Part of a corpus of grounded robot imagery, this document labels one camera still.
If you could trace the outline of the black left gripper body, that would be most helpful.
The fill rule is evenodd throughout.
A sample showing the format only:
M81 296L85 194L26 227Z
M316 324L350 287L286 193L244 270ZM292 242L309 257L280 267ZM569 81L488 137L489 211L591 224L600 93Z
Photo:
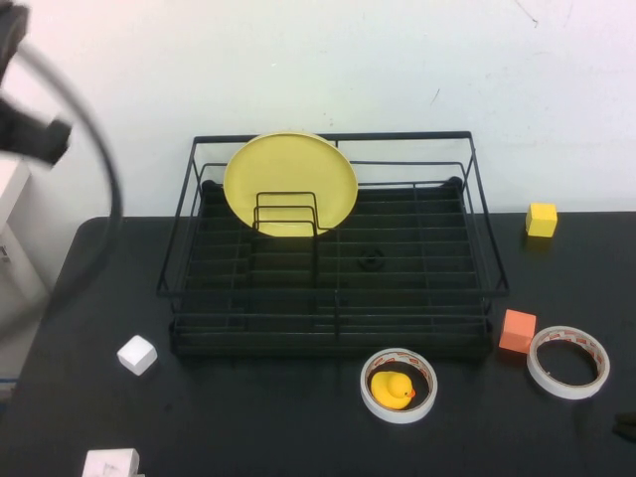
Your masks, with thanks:
M32 117L1 100L1 151L55 166L69 148L71 127L55 119L50 123Z

